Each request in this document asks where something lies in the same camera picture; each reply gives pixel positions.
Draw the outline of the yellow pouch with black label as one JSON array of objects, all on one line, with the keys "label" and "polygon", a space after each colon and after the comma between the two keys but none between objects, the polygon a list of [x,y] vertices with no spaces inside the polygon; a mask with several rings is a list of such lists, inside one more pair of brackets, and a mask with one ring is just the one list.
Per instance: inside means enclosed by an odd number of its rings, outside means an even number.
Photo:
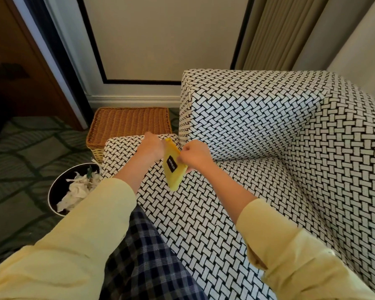
[{"label": "yellow pouch with black label", "polygon": [[188,166],[179,160],[181,151],[171,138],[164,139],[163,169],[170,191],[177,191]]}]

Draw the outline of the crumpled white paper waste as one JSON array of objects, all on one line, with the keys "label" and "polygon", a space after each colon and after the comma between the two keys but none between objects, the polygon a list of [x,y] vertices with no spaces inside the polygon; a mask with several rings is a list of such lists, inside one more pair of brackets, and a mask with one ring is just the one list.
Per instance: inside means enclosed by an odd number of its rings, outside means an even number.
[{"label": "crumpled white paper waste", "polygon": [[57,211],[73,210],[83,199],[85,199],[90,192],[92,192],[100,182],[100,173],[89,172],[88,174],[76,174],[75,178],[67,179],[71,181],[69,191],[57,204]]}]

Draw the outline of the brown wooden door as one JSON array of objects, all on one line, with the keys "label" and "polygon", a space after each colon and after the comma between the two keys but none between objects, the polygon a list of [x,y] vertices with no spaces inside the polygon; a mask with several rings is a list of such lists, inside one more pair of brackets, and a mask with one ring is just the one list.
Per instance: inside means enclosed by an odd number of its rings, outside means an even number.
[{"label": "brown wooden door", "polygon": [[57,116],[75,130],[87,128],[30,11],[0,0],[0,114]]}]

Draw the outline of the beige curtain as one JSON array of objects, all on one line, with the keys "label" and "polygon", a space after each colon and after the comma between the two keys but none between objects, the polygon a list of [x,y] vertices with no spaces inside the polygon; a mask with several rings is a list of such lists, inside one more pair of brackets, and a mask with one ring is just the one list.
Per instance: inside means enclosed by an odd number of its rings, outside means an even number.
[{"label": "beige curtain", "polygon": [[231,69],[328,70],[375,97],[375,0],[248,0]]}]

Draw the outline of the person's right forearm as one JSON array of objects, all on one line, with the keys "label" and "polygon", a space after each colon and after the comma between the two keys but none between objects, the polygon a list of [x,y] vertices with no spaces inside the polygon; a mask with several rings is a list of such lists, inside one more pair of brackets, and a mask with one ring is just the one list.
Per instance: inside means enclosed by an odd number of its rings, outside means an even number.
[{"label": "person's right forearm", "polygon": [[214,162],[190,167],[212,185],[278,300],[375,300],[375,293],[305,229],[235,182]]}]

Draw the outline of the person's right hand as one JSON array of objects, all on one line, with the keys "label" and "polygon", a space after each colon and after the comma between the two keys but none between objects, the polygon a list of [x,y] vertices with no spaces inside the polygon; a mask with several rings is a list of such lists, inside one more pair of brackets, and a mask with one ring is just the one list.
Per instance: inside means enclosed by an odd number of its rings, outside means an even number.
[{"label": "person's right hand", "polygon": [[200,140],[192,140],[185,146],[190,146],[192,150],[192,167],[187,167],[186,173],[191,171],[203,173],[215,166],[206,143]]}]

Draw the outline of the person's left hand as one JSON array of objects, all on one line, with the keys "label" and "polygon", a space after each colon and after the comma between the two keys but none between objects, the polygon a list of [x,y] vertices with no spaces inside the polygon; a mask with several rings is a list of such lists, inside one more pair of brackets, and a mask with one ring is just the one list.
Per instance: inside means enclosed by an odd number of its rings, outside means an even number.
[{"label": "person's left hand", "polygon": [[144,138],[141,141],[140,145],[137,148],[136,155],[149,162],[154,164],[160,160],[155,160],[155,134],[150,131],[145,132]]}]

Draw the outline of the person's left forearm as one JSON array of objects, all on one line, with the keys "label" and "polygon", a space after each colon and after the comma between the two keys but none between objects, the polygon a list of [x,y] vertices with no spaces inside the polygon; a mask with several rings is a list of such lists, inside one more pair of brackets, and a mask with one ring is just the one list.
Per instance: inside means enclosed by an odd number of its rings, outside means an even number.
[{"label": "person's left forearm", "polygon": [[0,300],[98,300],[105,264],[129,228],[136,192],[156,158],[136,153],[51,232],[0,264]]}]

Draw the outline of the brown wicker basket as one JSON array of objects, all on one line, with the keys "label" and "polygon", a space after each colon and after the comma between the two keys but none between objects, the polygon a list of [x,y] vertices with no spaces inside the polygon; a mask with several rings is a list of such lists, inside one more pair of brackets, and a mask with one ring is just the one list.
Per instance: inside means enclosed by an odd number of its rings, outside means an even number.
[{"label": "brown wicker basket", "polygon": [[164,107],[100,107],[94,114],[86,137],[86,146],[95,161],[102,163],[106,142],[113,137],[171,134],[169,109]]}]

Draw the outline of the person's plaid trouser leg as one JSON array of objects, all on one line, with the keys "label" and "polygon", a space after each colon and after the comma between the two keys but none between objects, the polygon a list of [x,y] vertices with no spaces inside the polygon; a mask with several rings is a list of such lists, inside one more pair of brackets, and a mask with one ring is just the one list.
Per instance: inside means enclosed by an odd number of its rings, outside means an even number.
[{"label": "person's plaid trouser leg", "polygon": [[107,260],[99,300],[208,300],[139,205],[129,225]]}]

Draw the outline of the black round waste bin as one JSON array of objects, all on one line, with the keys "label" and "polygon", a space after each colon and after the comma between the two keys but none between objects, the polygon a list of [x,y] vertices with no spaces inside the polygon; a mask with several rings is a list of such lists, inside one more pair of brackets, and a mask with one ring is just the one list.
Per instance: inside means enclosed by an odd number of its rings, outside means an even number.
[{"label": "black round waste bin", "polygon": [[55,181],[50,186],[48,195],[47,195],[47,203],[50,210],[61,217],[65,217],[69,212],[68,211],[57,211],[57,204],[61,201],[61,199],[66,195],[69,191],[69,186],[71,181],[67,181],[67,179],[72,179],[76,177],[76,174],[85,175],[89,172],[98,172],[100,173],[100,166],[94,162],[82,163],[76,166],[73,166],[60,174]]}]

